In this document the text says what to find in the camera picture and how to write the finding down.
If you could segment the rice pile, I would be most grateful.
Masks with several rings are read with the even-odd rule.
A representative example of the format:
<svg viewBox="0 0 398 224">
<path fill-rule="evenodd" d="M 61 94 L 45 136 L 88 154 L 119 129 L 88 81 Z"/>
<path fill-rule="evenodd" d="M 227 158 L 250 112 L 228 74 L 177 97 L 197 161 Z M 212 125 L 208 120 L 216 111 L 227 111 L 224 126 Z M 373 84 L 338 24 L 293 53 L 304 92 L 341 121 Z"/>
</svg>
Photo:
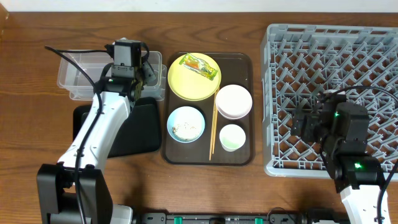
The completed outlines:
<svg viewBox="0 0 398 224">
<path fill-rule="evenodd" d="M 201 129 L 189 123 L 180 123 L 172 127 L 172 132 L 178 140 L 188 142 L 199 137 Z"/>
</svg>

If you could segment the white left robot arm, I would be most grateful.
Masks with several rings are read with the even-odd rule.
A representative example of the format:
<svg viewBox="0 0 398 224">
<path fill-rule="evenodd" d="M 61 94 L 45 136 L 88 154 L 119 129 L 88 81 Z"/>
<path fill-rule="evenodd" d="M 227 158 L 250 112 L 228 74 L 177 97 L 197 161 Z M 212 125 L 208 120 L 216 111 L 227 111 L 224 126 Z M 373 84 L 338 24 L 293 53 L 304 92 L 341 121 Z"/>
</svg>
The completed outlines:
<svg viewBox="0 0 398 224">
<path fill-rule="evenodd" d="M 103 176 L 107 158 L 158 150 L 162 135 L 157 105 L 137 108 L 144 68 L 108 64 L 95 84 L 90 112 L 72 145 L 56 164 L 37 173 L 43 223 L 134 223 L 133 209 L 114 204 Z"/>
</svg>

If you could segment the white cup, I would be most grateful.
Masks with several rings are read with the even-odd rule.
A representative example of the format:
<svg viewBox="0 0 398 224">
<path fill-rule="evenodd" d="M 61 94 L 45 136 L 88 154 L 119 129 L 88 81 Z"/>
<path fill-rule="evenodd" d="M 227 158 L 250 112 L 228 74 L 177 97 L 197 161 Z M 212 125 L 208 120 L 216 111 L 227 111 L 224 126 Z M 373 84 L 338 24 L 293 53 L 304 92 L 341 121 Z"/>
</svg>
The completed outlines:
<svg viewBox="0 0 398 224">
<path fill-rule="evenodd" d="M 221 147 L 227 152 L 234 152 L 246 142 L 244 129 L 236 124 L 228 124 L 220 131 Z"/>
</svg>

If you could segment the light blue bowl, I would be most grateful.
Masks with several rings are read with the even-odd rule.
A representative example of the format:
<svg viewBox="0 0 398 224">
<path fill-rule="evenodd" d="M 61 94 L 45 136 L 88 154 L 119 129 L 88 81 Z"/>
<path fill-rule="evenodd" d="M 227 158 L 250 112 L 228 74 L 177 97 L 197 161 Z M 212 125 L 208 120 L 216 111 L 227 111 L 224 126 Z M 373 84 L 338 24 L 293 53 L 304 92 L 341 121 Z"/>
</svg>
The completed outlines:
<svg viewBox="0 0 398 224">
<path fill-rule="evenodd" d="M 171 112 L 167 119 L 167 132 L 180 143 L 196 141 L 205 130 L 202 113 L 191 106 L 182 106 Z"/>
</svg>

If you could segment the yellow plate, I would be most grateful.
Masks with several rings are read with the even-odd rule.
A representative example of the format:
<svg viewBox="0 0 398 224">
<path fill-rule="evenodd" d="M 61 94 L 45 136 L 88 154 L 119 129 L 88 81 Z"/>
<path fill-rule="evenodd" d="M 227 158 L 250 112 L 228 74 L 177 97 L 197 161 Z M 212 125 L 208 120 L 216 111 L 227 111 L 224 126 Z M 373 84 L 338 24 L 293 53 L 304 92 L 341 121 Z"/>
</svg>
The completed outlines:
<svg viewBox="0 0 398 224">
<path fill-rule="evenodd" d="M 177 57 L 169 67 L 167 81 L 170 89 L 183 100 L 200 101 L 207 99 L 214 94 L 221 84 L 222 75 L 220 66 L 209 55 L 192 53 L 192 55 L 203 59 L 217 70 L 216 77 L 214 77 L 213 80 L 209 80 L 183 65 L 180 65 L 179 62 L 183 59 L 184 55 L 185 53 Z"/>
</svg>

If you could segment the black waste tray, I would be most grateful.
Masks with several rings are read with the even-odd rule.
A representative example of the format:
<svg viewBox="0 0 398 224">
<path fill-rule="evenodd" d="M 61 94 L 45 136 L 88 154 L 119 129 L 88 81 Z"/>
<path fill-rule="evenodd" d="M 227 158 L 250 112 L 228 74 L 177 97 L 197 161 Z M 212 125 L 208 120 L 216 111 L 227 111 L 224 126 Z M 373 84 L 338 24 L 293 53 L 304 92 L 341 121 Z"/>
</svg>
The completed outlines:
<svg viewBox="0 0 398 224">
<path fill-rule="evenodd" d="M 161 145 L 159 110 L 154 98 L 139 99 L 129 116 L 118 118 L 116 124 L 96 124 L 104 135 L 104 145 L 98 151 L 104 159 L 154 152 Z"/>
</svg>

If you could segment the green snack wrapper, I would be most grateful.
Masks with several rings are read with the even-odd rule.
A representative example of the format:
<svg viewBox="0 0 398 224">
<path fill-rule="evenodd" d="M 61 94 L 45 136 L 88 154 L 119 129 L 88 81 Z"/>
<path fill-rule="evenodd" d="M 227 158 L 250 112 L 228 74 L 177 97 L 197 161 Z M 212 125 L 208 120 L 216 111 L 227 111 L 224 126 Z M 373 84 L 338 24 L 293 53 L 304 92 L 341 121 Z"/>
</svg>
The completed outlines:
<svg viewBox="0 0 398 224">
<path fill-rule="evenodd" d="M 205 60 L 198 58 L 191 53 L 186 53 L 178 64 L 183 65 L 185 68 L 200 74 L 211 81 L 213 81 L 218 74 L 217 69 L 213 68 Z"/>
</svg>

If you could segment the dark brown serving tray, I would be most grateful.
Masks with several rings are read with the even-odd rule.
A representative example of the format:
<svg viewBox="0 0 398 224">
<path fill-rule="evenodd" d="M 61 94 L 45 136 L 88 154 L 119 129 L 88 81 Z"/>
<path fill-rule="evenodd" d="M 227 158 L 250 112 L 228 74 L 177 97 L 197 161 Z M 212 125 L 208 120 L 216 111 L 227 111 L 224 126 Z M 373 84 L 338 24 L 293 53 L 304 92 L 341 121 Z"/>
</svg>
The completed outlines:
<svg viewBox="0 0 398 224">
<path fill-rule="evenodd" d="M 209 53 L 212 59 L 220 66 L 221 85 L 241 85 L 250 93 L 252 86 L 252 63 L 245 54 L 238 53 Z M 228 120 L 222 115 L 217 117 L 216 132 L 228 124 L 237 124 L 243 128 L 246 140 L 242 147 L 234 152 L 225 151 L 220 143 L 220 137 L 215 137 L 215 153 L 210 155 L 211 127 L 213 118 L 214 96 L 201 101 L 187 101 L 178 97 L 167 85 L 164 100 L 164 121 L 167 122 L 172 111 L 181 106 L 192 106 L 199 110 L 205 119 L 203 134 L 190 143 L 180 143 L 164 128 L 162 140 L 162 157 L 170 164 L 198 165 L 198 166 L 245 166 L 255 156 L 254 110 L 238 120 Z"/>
</svg>

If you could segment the grey dishwasher rack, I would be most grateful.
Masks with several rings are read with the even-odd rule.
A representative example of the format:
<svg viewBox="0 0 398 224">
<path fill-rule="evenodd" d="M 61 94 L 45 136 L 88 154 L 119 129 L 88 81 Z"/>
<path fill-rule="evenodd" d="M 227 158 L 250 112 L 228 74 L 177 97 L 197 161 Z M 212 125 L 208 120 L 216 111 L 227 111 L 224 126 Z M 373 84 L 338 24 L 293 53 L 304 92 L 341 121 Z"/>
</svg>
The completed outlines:
<svg viewBox="0 0 398 224">
<path fill-rule="evenodd" d="M 397 161 L 397 29 L 271 24 L 261 42 L 263 164 L 273 177 L 328 177 L 317 144 L 290 134 L 295 110 L 346 89 L 369 112 L 366 152 L 389 173 Z"/>
</svg>

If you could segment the pink bowl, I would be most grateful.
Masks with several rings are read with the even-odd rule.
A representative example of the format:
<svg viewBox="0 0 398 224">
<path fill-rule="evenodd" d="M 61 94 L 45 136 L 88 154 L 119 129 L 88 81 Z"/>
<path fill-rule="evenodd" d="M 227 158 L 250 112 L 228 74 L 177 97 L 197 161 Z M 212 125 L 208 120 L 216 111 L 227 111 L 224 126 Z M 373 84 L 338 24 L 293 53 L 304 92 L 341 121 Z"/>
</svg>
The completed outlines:
<svg viewBox="0 0 398 224">
<path fill-rule="evenodd" d="M 241 119 L 252 108 L 252 96 L 241 85 L 226 85 L 216 96 L 216 108 L 226 119 Z"/>
</svg>

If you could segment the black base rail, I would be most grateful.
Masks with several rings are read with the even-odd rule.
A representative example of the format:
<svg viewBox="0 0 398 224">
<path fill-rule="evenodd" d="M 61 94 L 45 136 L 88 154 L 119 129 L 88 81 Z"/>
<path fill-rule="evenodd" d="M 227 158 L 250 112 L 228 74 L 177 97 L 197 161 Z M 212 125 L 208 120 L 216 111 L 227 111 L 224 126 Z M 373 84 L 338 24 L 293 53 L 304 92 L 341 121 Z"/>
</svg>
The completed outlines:
<svg viewBox="0 0 398 224">
<path fill-rule="evenodd" d="M 348 217 L 328 208 L 311 208 L 305 212 L 290 212 L 274 207 L 267 213 L 143 213 L 138 224 L 344 224 Z"/>
</svg>

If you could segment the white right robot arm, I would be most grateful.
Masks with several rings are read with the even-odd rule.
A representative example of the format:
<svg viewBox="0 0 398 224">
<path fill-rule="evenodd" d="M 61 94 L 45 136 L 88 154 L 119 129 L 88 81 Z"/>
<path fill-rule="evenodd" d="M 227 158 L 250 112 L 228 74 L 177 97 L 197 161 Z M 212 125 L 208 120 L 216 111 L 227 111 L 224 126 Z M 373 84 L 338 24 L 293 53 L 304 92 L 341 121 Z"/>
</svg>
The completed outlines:
<svg viewBox="0 0 398 224">
<path fill-rule="evenodd" d="M 390 223 L 386 188 L 392 177 L 366 153 L 367 109 L 336 93 L 325 95 L 320 103 L 319 112 L 294 111 L 291 134 L 319 145 L 351 223 Z"/>
</svg>

